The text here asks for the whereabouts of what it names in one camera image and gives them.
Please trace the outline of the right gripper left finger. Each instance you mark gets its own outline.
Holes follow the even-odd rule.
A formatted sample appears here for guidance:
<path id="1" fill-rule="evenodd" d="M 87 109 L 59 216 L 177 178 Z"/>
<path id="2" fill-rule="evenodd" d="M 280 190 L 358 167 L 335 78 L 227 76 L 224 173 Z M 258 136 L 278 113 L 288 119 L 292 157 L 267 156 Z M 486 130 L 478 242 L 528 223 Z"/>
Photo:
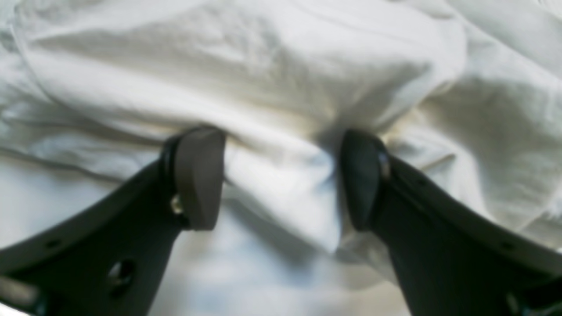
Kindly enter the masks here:
<path id="1" fill-rule="evenodd" d="M 216 226 L 225 132 L 171 137 L 112 194 L 1 251 L 1 303 L 30 316 L 146 316 L 177 236 Z"/>

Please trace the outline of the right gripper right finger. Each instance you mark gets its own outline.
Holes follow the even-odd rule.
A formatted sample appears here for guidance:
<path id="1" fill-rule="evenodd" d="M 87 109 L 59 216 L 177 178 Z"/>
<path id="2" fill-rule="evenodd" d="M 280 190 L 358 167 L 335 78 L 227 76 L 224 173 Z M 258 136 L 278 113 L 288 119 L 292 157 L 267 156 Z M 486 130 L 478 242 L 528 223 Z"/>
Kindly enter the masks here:
<path id="1" fill-rule="evenodd" d="M 452 198 L 376 136 L 345 132 L 340 170 L 355 230 L 388 250 L 413 316 L 559 316 L 561 254 Z"/>

